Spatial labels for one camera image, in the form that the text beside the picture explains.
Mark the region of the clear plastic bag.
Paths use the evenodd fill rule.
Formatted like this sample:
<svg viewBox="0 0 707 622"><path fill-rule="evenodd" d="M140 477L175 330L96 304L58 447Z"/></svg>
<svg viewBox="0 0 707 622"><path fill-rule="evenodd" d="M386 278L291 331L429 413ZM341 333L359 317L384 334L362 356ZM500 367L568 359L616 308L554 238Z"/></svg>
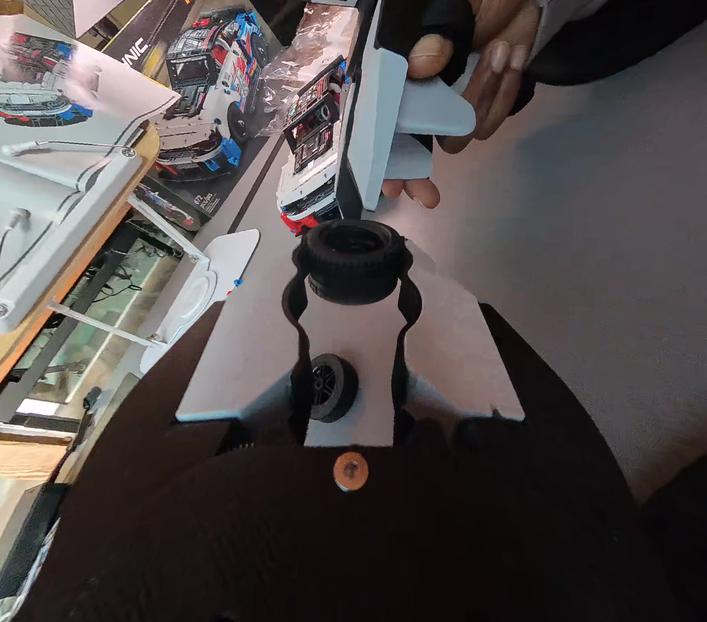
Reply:
<svg viewBox="0 0 707 622"><path fill-rule="evenodd" d="M254 116L256 137L282 132L288 108L300 89L339 56L347 57L357 22L356 8L312 3L305 6L292 43L262 71L260 101Z"/></svg>

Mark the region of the instruction booklet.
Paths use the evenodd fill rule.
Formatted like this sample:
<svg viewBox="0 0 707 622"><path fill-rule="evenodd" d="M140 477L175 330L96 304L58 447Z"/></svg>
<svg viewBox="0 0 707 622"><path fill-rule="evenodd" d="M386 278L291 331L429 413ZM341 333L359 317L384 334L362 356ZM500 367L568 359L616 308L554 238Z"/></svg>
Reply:
<svg viewBox="0 0 707 622"><path fill-rule="evenodd" d="M88 191L132 163L141 125L177 100L170 88L18 14L1 17L1 170Z"/></svg>

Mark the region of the black toy wheel rim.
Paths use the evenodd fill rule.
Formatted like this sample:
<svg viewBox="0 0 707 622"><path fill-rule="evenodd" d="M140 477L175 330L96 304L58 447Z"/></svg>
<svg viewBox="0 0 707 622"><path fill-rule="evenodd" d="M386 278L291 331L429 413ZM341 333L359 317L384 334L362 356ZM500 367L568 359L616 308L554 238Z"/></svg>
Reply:
<svg viewBox="0 0 707 622"><path fill-rule="evenodd" d="M328 362L313 365L314 406L323 407L334 396L337 388L337 372Z"/></svg>

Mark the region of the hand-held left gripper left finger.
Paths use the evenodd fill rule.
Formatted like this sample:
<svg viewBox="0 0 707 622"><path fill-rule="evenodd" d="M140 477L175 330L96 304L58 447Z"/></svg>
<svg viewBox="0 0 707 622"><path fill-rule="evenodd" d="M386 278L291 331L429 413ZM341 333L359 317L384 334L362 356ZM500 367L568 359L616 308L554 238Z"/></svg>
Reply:
<svg viewBox="0 0 707 622"><path fill-rule="evenodd" d="M242 283L225 299L184 397L181 423L243 419L267 403L298 359L298 334L282 309L296 275L296 244L259 244Z"/></svg>

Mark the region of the toy brick race car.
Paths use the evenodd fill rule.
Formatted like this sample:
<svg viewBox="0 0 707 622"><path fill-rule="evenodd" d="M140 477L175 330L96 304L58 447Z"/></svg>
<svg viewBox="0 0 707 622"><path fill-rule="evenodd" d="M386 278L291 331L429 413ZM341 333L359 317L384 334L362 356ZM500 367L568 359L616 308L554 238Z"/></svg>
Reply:
<svg viewBox="0 0 707 622"><path fill-rule="evenodd" d="M276 199L281 220L295 236L340 216L340 107L348 87L347 62L340 55L298 91L287 112L284 138L289 154Z"/></svg>

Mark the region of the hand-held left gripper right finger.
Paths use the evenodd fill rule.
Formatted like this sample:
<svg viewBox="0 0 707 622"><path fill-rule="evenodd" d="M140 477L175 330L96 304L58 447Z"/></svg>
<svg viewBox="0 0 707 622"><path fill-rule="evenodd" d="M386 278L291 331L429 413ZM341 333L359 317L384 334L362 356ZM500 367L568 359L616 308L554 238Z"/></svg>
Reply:
<svg viewBox="0 0 707 622"><path fill-rule="evenodd" d="M448 438L469 419L523 422L525 412L476 296L416 243L407 248L421 312L404 337L405 411L416 421L435 421Z"/></svg>

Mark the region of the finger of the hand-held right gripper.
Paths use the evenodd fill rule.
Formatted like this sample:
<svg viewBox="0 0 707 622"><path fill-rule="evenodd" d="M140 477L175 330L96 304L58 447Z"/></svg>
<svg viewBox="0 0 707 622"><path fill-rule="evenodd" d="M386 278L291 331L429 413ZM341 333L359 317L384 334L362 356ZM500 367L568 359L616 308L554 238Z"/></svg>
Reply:
<svg viewBox="0 0 707 622"><path fill-rule="evenodd" d="M363 204L358 187L349 164L349 146L355 121L355 107L358 98L358 87L351 80L347 88L344 102L340 135L337 147L337 177L335 182L335 198L343 219L359 220L363 213Z"/></svg>
<svg viewBox="0 0 707 622"><path fill-rule="evenodd" d="M393 158L393 179L410 175L409 139L394 143L407 62L386 49L367 47L353 108L347 164L364 211L375 211Z"/></svg>

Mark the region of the black toy set box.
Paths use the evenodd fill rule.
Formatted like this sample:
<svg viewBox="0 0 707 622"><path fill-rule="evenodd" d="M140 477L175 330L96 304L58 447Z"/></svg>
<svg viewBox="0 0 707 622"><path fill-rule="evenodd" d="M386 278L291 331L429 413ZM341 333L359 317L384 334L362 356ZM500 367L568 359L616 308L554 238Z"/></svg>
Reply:
<svg viewBox="0 0 707 622"><path fill-rule="evenodd" d="M136 195L197 232L265 144L262 73L281 44L251 0L149 0L105 54L177 94L153 120L160 152Z"/></svg>

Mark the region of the black rubber toy tyre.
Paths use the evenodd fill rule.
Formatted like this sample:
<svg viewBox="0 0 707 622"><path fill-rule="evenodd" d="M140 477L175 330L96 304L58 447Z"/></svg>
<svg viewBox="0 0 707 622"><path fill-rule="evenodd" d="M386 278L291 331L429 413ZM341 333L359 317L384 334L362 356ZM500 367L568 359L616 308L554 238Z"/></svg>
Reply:
<svg viewBox="0 0 707 622"><path fill-rule="evenodd" d="M374 220L336 219L310 229L304 263L312 290L338 305L371 305L396 288L404 239Z"/></svg>
<svg viewBox="0 0 707 622"><path fill-rule="evenodd" d="M337 388L331 401L323 407L314 406L313 401L310 418L321 423L334 423L344 417L351 409L358 394L358 375L347 360L333 353L323 353L314 357L311 363L312 374L313 365L321 361L326 361L335 368L337 372Z"/></svg>

